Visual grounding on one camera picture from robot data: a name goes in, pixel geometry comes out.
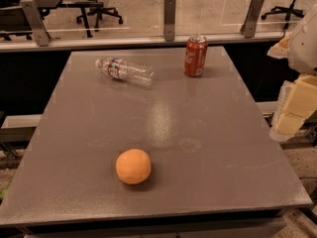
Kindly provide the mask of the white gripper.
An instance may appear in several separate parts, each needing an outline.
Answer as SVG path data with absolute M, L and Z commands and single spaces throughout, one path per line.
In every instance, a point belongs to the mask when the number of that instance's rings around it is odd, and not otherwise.
M 294 81 L 285 81 L 277 99 L 269 136 L 277 142 L 292 138 L 317 110 L 317 4 L 314 4 L 291 36 L 283 37 L 267 51 L 274 59 L 286 59 L 298 71 Z

